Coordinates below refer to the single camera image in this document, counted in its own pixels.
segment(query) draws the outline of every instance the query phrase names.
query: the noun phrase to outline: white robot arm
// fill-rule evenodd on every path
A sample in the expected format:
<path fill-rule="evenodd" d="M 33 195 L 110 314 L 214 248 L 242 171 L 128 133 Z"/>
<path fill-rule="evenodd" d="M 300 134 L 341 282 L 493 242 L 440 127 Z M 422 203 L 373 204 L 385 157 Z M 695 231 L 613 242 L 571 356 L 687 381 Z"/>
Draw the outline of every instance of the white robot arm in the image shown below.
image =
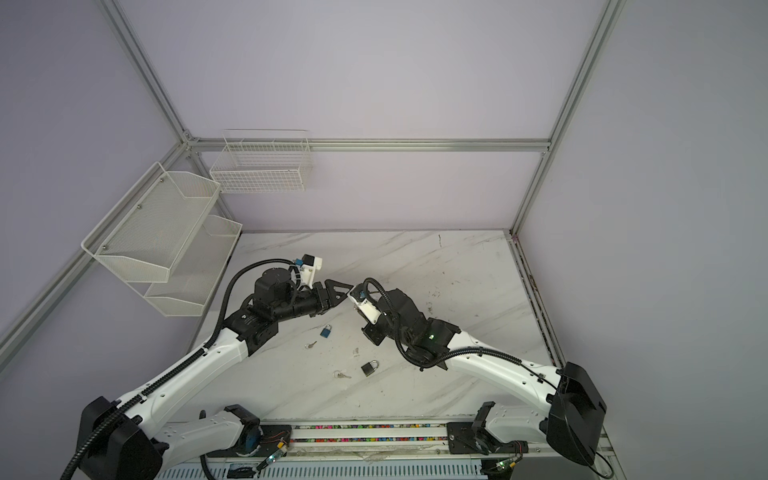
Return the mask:
<path fill-rule="evenodd" d="M 255 266 L 274 261 L 290 267 L 265 271 L 254 294 L 225 319 L 234 282 Z M 385 291 L 374 279 L 354 287 L 326 280 L 325 286 L 318 282 L 307 288 L 321 262 L 308 255 L 296 262 L 265 260 L 236 274 L 208 341 L 145 385 L 114 402 L 100 397 L 83 410 L 78 450 L 62 480 L 69 480 L 77 467 L 94 480 L 150 480 L 166 468 L 214 450 L 253 454 L 260 445 L 260 420 L 239 405 L 195 422 L 167 422 L 213 379 L 275 336 L 280 321 L 322 315 L 346 297 L 366 319 L 362 332 L 376 345 L 390 337 L 402 356 L 421 369 L 439 366 L 468 373 L 527 405 L 485 403 L 470 437 L 462 440 L 475 451 L 502 452 L 516 441 L 548 442 L 574 462 L 594 463 L 605 404 L 581 367 L 568 363 L 556 369 L 493 349 L 451 323 L 425 318 L 403 292 Z M 378 290 L 378 300 L 368 291 L 370 285 Z M 276 455 L 284 451 L 282 447 Z M 259 469 L 274 459 L 270 456 Z"/>

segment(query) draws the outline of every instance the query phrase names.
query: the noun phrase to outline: aluminum frame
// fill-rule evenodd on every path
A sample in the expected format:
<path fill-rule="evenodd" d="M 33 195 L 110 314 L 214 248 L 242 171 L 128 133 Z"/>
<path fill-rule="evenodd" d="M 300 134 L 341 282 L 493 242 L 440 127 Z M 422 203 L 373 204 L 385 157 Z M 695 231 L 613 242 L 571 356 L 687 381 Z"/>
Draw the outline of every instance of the aluminum frame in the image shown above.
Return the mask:
<path fill-rule="evenodd" d="M 552 134 L 549 137 L 549 149 L 541 154 L 538 167 L 536 167 L 531 183 L 528 185 L 528 190 L 525 192 L 525 197 L 515 215 L 515 221 L 512 223 L 512 228 L 510 229 L 513 235 L 520 233 L 525 218 L 531 210 L 533 200 L 536 198 L 541 185 L 544 184 L 544 178 L 549 171 L 549 167 L 552 165 L 552 161 L 560 147 L 565 131 L 568 129 L 568 125 L 571 124 L 571 119 L 576 112 L 576 107 L 578 106 L 581 97 L 584 95 L 584 91 L 587 88 L 587 84 L 592 76 L 595 65 L 600 58 L 600 53 L 603 51 L 608 37 L 611 36 L 611 32 L 616 25 L 616 21 L 618 20 L 619 14 L 624 8 L 625 3 L 626 0 L 607 0 L 605 2 L 598 24 L 594 28 L 594 32 L 592 33 L 587 49 L 584 52 L 584 57 L 581 59 L 581 64 L 576 72 L 571 88 L 568 90 L 568 95 L 565 97 L 565 102 L 560 110 L 558 119 L 552 128 Z"/>
<path fill-rule="evenodd" d="M 245 141 L 272 141 L 272 138 L 247 138 Z M 281 143 L 296 139 L 277 139 Z M 311 151 L 534 151 L 549 150 L 546 138 L 310 138 Z M 222 151 L 223 138 L 201 138 L 191 147 L 195 152 Z"/>
<path fill-rule="evenodd" d="M 223 139 L 198 139 L 184 127 L 176 112 L 170 97 L 164 90 L 157 73 L 152 68 L 149 57 L 144 52 L 133 28 L 127 20 L 124 10 L 118 0 L 95 0 L 99 9 L 104 14 L 108 24 L 115 34 L 118 43 L 121 44 L 129 61 L 136 69 L 141 81 L 148 89 L 153 101 L 160 108 L 165 121 L 177 136 L 178 144 L 175 145 L 163 158 L 164 167 L 171 167 L 179 158 L 187 154 L 187 159 L 195 170 L 201 175 L 210 178 L 205 165 L 200 158 L 200 152 L 218 151 L 223 149 Z M 312 151 L 537 151 L 541 152 L 541 159 L 537 170 L 531 179 L 525 198 L 515 217 L 511 227 L 509 244 L 518 266 L 518 271 L 523 279 L 523 284 L 531 299 L 531 307 L 538 311 L 542 336 L 548 343 L 553 363 L 563 363 L 563 354 L 554 335 L 554 330 L 549 325 L 546 310 L 544 309 L 538 289 L 528 269 L 525 255 L 522 253 L 516 234 L 525 222 L 525 218 L 531 208 L 531 204 L 541 187 L 544 177 L 551 166 L 554 154 L 565 131 L 570 124 L 578 102 L 584 93 L 588 80 L 598 59 L 601 49 L 604 47 L 609 34 L 623 8 L 625 0 L 607 0 L 602 11 L 598 25 L 594 30 L 590 43 L 582 59 L 582 63 L 573 80 L 557 122 L 549 139 L 316 139 L 310 141 Z M 150 179 L 137 182 L 134 187 L 121 199 L 109 213 L 114 219 L 120 218 L 124 209 L 133 204 L 133 200 L 141 195 Z M 234 220 L 231 210 L 220 199 L 217 203 L 223 216 Z M 33 300 L 30 306 L 20 315 L 14 325 L 3 334 L 0 339 L 0 380 L 7 373 L 16 354 L 21 351 L 27 341 L 34 335 L 40 325 L 45 321 L 51 311 L 61 302 L 64 295 L 82 277 L 93 260 L 83 250 L 79 250 L 70 261 L 61 269 L 43 291 Z M 623 477 L 621 467 L 617 473 Z"/>

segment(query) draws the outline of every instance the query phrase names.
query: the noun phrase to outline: marble table surface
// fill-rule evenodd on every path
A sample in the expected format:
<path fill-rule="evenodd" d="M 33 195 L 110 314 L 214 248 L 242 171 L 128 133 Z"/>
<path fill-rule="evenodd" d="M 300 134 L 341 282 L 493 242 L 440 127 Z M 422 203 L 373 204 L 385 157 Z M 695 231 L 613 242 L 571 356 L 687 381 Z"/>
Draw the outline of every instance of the marble table surface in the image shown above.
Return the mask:
<path fill-rule="evenodd" d="M 258 260 L 305 253 L 323 258 L 316 281 L 356 284 L 372 276 L 387 289 L 400 288 L 427 316 L 454 323 L 512 355 L 550 364 L 500 230 L 245 233 L 196 345 L 213 330 L 224 287 L 235 272 Z M 253 292 L 254 280 L 266 268 L 238 280 L 227 314 Z M 333 328 L 323 338 L 326 324 Z M 420 372 L 398 354 L 391 339 L 374 346 L 360 331 L 363 326 L 348 300 L 323 316 L 282 322 L 260 351 L 215 379 L 173 421 L 195 420 L 201 409 L 216 412 L 233 403 L 264 420 L 447 419 L 474 416 L 488 400 L 520 404 L 465 374 L 439 368 Z M 365 377 L 360 367 L 371 360 L 379 368 Z M 336 370 L 351 378 L 334 378 Z"/>

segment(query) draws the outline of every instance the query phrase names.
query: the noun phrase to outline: black padlock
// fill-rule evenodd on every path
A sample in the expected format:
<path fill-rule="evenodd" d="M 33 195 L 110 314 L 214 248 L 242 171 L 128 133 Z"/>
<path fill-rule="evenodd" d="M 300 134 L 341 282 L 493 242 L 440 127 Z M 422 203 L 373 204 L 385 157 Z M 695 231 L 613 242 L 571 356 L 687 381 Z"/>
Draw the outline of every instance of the black padlock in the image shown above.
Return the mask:
<path fill-rule="evenodd" d="M 362 369 L 362 372 L 365 373 L 366 376 L 371 376 L 371 373 L 374 373 L 378 368 L 379 368 L 379 362 L 377 362 L 376 360 L 371 360 L 370 362 L 360 367 L 360 369 Z"/>

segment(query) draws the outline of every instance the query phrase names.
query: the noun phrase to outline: white mesh basket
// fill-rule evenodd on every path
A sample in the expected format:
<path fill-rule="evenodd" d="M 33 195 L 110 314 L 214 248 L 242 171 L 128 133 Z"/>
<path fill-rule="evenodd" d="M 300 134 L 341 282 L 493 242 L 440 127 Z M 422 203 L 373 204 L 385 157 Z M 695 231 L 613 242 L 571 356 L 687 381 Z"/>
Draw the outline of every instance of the white mesh basket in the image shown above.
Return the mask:
<path fill-rule="evenodd" d="M 248 140 L 224 138 L 210 176 L 228 194 L 304 190 L 312 171 L 306 138 Z"/>
<path fill-rule="evenodd" d="M 137 292 L 165 316 L 203 315 L 242 226 L 208 215 L 168 282 L 152 283 L 145 293 Z"/>
<path fill-rule="evenodd" d="M 161 174 L 99 245 L 82 246 L 126 283 L 170 279 L 219 196 L 220 185 L 189 172 Z"/>

